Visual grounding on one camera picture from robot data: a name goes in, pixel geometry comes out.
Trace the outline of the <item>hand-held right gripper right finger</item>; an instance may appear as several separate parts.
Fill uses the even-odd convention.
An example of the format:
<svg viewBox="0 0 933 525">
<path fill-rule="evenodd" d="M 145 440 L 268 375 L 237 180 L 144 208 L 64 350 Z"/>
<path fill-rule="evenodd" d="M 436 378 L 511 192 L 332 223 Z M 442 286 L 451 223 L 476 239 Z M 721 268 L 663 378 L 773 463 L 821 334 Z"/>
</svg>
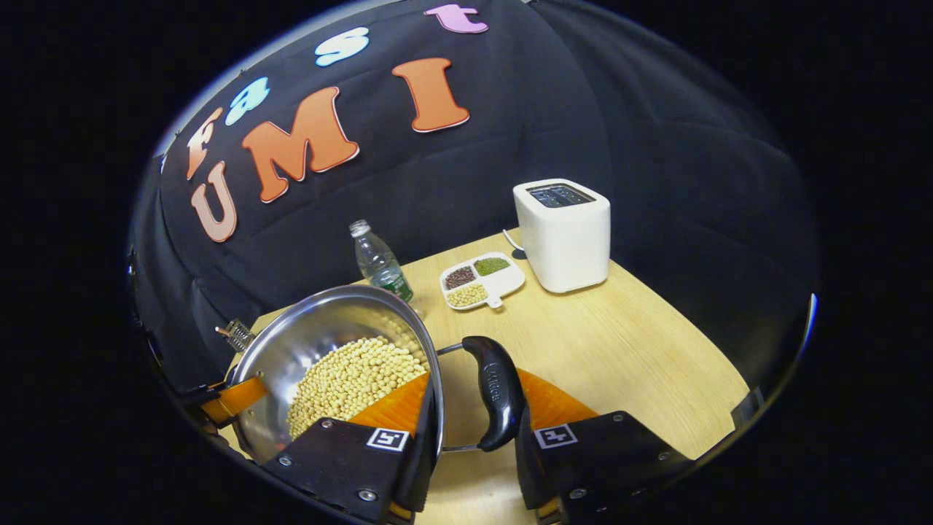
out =
<svg viewBox="0 0 933 525">
<path fill-rule="evenodd" d="M 694 468 L 635 416 L 600 414 L 549 381 L 518 372 L 526 409 L 515 438 L 524 505 L 539 524 L 633 524 L 650 496 Z"/>
</svg>

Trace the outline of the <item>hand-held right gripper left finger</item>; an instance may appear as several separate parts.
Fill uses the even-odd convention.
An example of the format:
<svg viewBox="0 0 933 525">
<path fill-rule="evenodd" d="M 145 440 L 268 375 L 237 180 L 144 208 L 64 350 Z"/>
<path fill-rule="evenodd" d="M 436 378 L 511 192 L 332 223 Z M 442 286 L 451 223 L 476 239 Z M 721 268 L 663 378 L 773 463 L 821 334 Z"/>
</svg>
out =
<svg viewBox="0 0 933 525">
<path fill-rule="evenodd" d="M 433 383 L 422 373 L 350 421 L 319 419 L 262 467 L 354 523 L 411 524 L 424 509 L 436 445 Z"/>
</svg>

